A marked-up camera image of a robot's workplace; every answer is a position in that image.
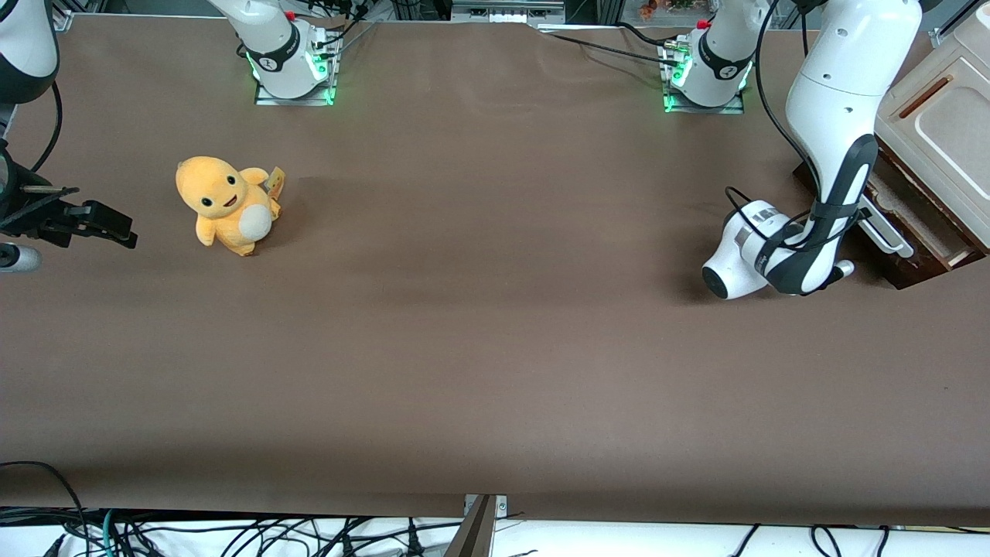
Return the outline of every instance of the white floor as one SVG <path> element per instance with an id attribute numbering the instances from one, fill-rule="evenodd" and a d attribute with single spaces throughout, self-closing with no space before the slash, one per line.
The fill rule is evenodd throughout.
<path id="1" fill-rule="evenodd" d="M 418 518 L 416 523 L 447 522 L 451 518 Z M 343 526 L 342 519 L 317 520 L 324 537 L 332 537 Z M 179 528 L 209 528 L 227 525 L 249 525 L 250 521 L 170 522 Z M 376 518 L 356 529 L 352 535 L 375 535 L 404 531 L 405 518 Z M 304 531 L 312 532 L 307 523 Z M 748 526 L 702 524 L 639 524 L 617 522 L 564 522 L 547 520 L 500 520 L 496 525 L 492 557 L 518 557 L 531 552 L 533 557 L 729 557 L 749 530 Z M 419 533 L 421 543 L 430 547 L 448 542 L 455 528 L 425 530 Z M 762 526 L 753 536 L 743 557 L 816 557 L 809 528 Z M 843 557 L 873 557 L 880 541 L 879 530 L 833 528 Z M 62 534 L 57 526 L 20 526 L 0 528 L 0 555 L 3 557 L 40 557 Z M 148 537 L 166 557 L 218 557 L 237 531 L 209 533 L 152 532 Z M 94 536 L 101 535 L 95 529 Z M 309 543 L 316 550 L 316 540 L 302 534 L 288 537 Z M 831 550 L 825 536 L 823 545 Z M 257 541 L 240 554 L 253 556 Z M 395 540 L 375 543 L 359 556 L 394 555 L 403 546 Z M 59 557 L 72 557 L 84 551 L 78 538 L 66 536 Z M 340 546 L 331 557 L 341 557 Z M 93 557 L 103 552 L 93 548 Z M 299 543 L 276 542 L 264 552 L 264 557 L 306 557 Z M 990 556 L 990 535 L 892 530 L 883 557 L 979 557 Z"/>

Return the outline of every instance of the yellow stuffed animal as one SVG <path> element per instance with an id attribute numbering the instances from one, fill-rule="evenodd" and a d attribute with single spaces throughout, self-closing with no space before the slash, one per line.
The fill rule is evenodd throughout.
<path id="1" fill-rule="evenodd" d="M 285 173 L 278 167 L 271 176 L 261 168 L 238 172 L 213 157 L 193 157 L 175 172 L 179 195 L 199 215 L 199 241 L 212 246 L 219 238 L 239 256 L 252 255 L 254 242 L 268 234 L 281 214 L 277 200 L 284 182 Z"/>

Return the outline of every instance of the drawer handle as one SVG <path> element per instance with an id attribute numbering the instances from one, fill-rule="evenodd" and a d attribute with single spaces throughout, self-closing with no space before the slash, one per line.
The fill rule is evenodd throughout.
<path id="1" fill-rule="evenodd" d="M 935 83 L 933 83 L 932 86 L 929 87 L 929 89 L 927 91 L 925 91 L 924 93 L 922 93 L 922 96 L 920 96 L 917 99 L 915 99 L 915 102 L 909 104 L 907 106 L 907 108 L 905 108 L 904 110 L 902 110 L 901 113 L 898 114 L 897 116 L 901 120 L 904 120 L 908 116 L 911 116 L 911 113 L 912 112 L 918 110 L 918 107 L 919 106 L 925 104 L 925 101 L 927 101 L 928 99 L 932 98 L 933 95 L 935 95 L 936 93 L 938 93 L 939 91 L 941 91 L 941 89 L 943 87 L 945 87 L 946 85 L 948 85 L 948 83 L 950 81 L 952 81 L 952 76 L 951 75 L 946 75 L 942 79 L 939 79 L 938 81 L 936 81 Z"/>

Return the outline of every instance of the white belly patch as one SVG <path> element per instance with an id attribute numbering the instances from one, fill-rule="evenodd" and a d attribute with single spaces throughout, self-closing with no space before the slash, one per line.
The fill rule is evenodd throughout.
<path id="1" fill-rule="evenodd" d="M 238 223 L 241 235 L 246 239 L 256 242 L 264 238 L 271 230 L 271 211 L 264 205 L 249 205 L 241 213 L 241 221 Z"/>

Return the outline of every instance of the metal frame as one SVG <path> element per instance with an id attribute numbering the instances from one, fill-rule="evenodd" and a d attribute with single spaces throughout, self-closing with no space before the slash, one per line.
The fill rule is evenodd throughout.
<path id="1" fill-rule="evenodd" d="M 476 496 L 474 501 L 468 503 L 470 510 L 467 517 L 453 535 L 444 557 L 489 557 L 492 536 L 495 535 L 495 518 L 499 512 L 499 497 L 503 496 Z"/>

